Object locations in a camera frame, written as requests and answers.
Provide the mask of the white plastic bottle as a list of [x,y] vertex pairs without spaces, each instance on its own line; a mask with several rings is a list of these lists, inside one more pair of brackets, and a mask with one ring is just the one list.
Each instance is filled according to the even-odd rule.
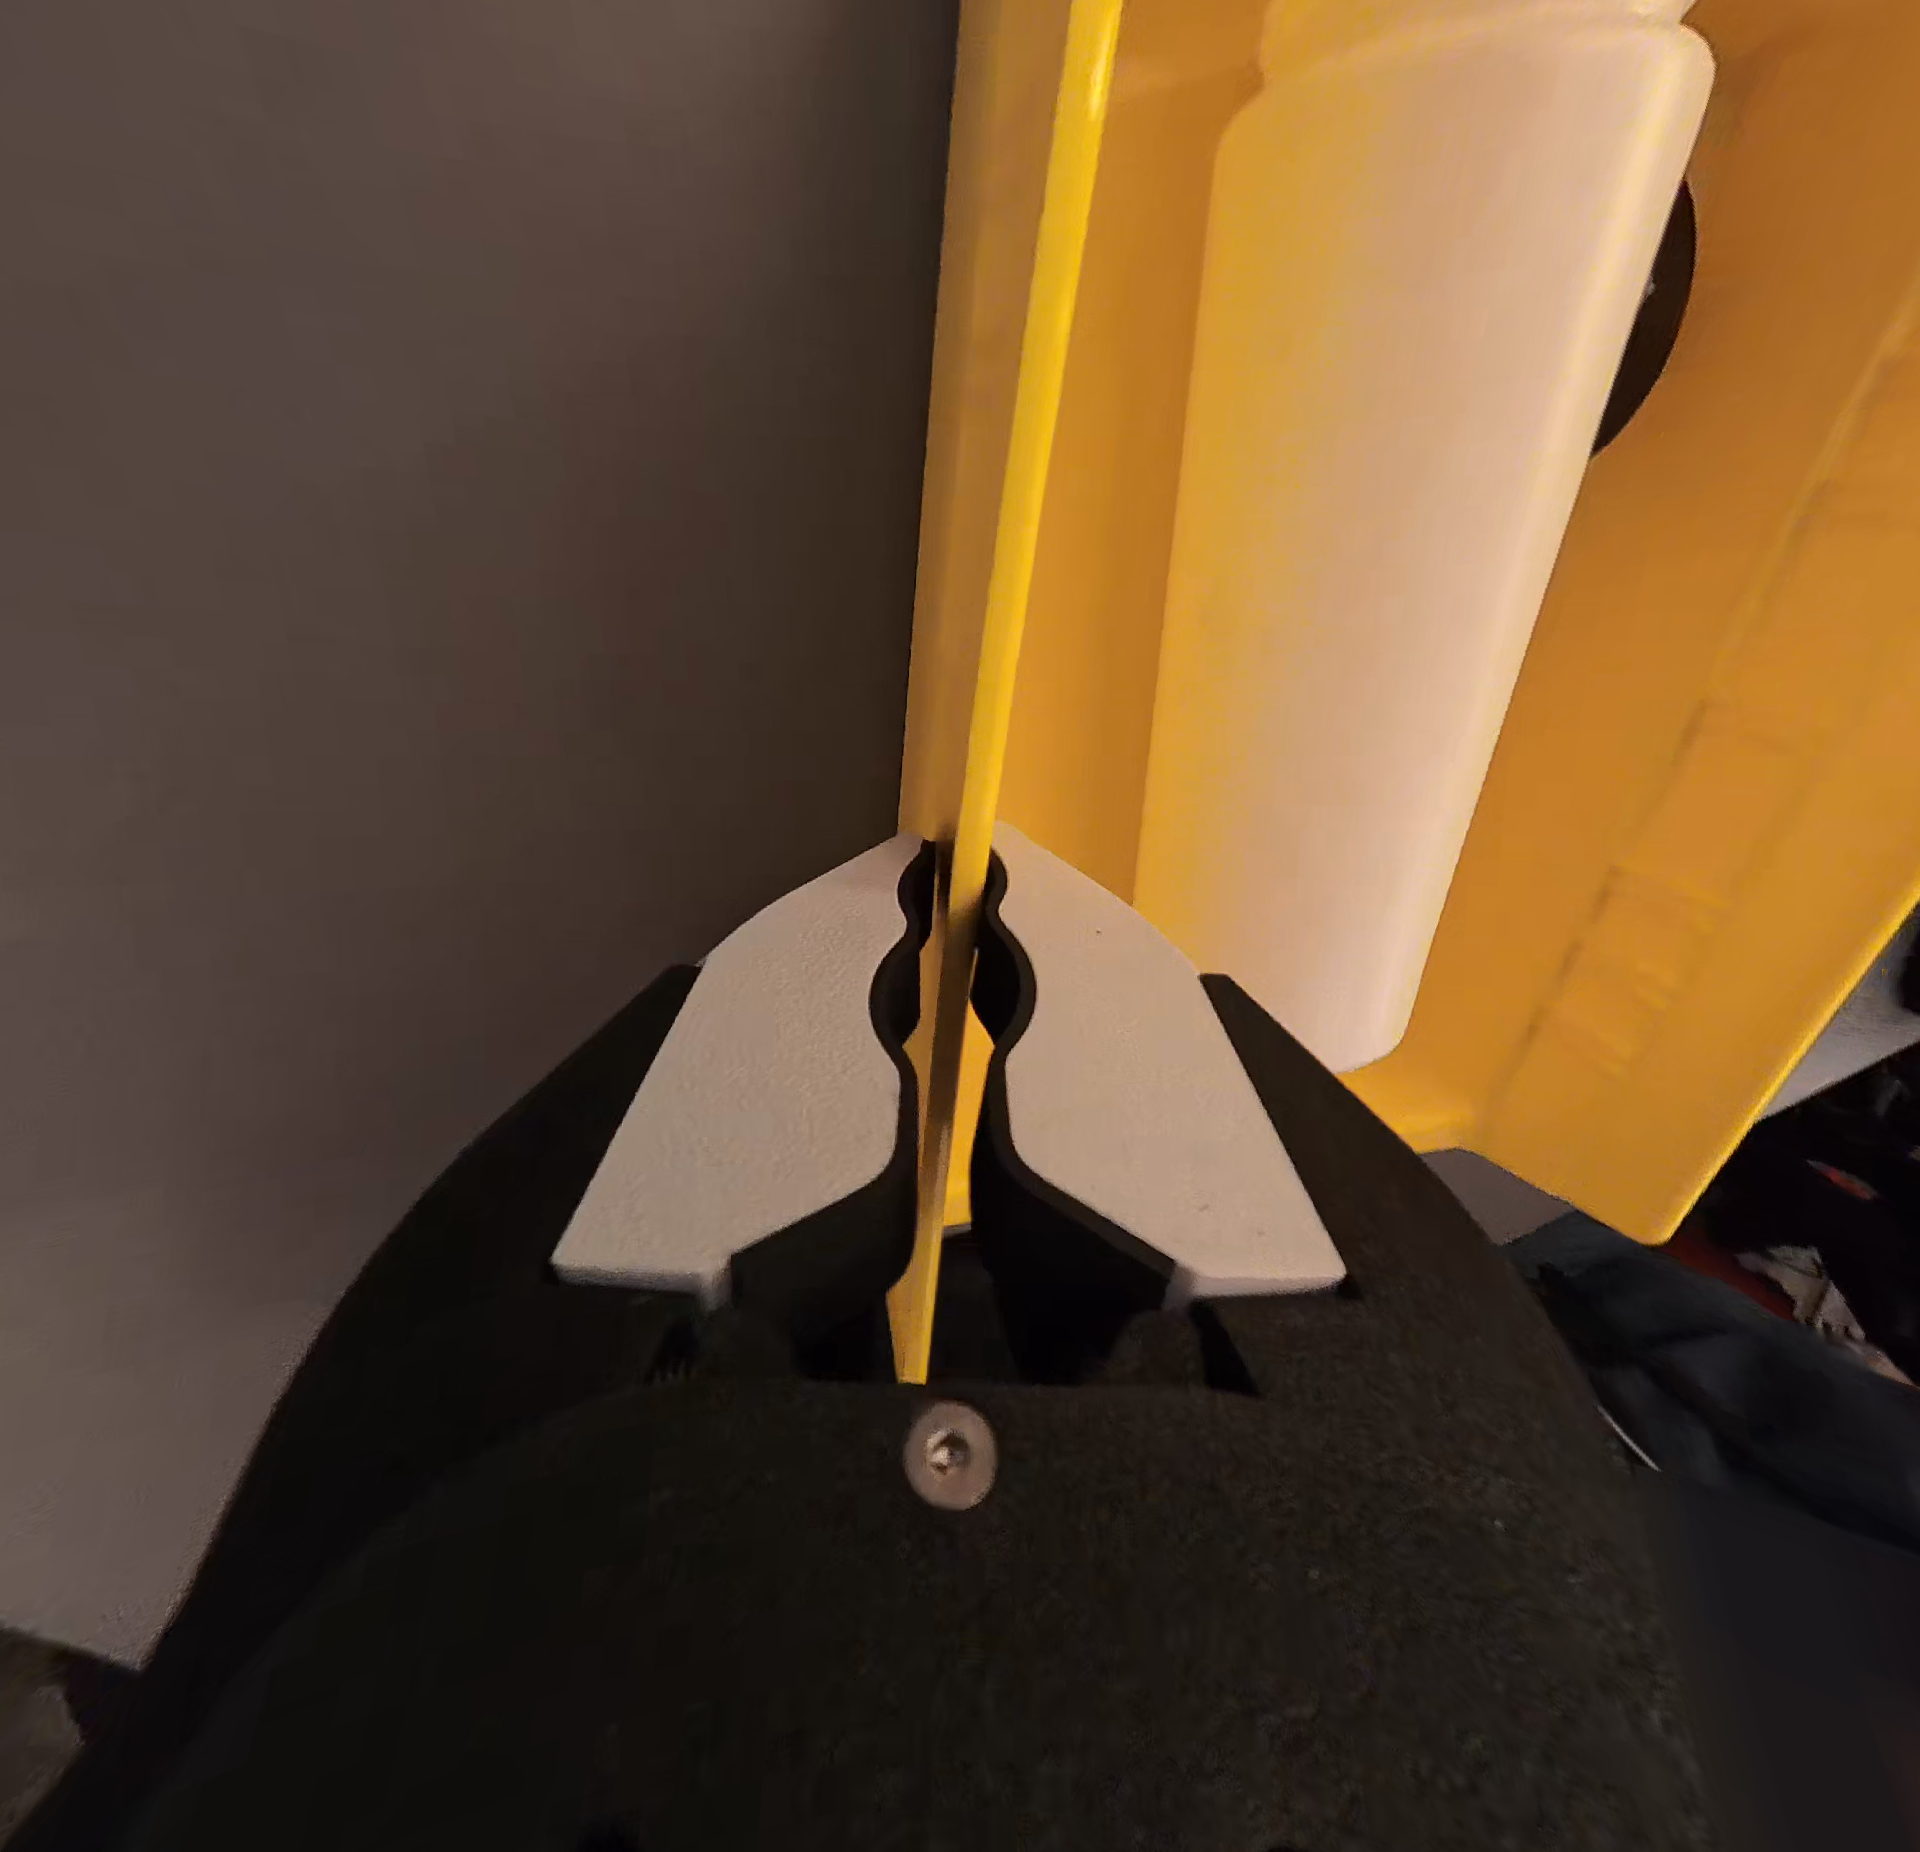
[[1716,77],[1695,0],[1273,0],[1212,165],[1136,903],[1404,1037]]

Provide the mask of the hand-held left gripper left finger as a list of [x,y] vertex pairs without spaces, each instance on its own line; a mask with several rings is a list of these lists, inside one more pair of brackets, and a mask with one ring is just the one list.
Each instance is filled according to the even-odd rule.
[[735,928],[553,1247],[571,1283],[701,1309],[859,1314],[917,1231],[932,843],[899,832]]

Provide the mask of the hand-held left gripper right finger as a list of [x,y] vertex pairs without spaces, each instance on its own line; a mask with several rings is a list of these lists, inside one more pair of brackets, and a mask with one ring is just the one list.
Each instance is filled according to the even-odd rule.
[[1134,903],[995,826],[972,1013],[972,1237],[1025,1321],[1348,1277],[1202,973]]

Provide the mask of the yellow plastic bin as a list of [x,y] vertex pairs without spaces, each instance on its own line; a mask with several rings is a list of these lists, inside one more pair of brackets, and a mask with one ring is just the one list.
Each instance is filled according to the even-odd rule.
[[[1273,0],[960,0],[899,820],[1136,903],[1221,136]],[[1915,906],[1915,0],[1695,0],[1693,300],[1588,461],[1404,1037],[1346,1070],[1665,1241]]]

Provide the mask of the black bottle lid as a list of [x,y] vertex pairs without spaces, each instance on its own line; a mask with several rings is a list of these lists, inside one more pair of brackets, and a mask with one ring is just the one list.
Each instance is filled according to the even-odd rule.
[[1698,206],[1693,185],[1677,185],[1668,219],[1645,279],[1616,378],[1606,398],[1592,454],[1609,447],[1639,416],[1666,373],[1677,333],[1693,300],[1698,266]]

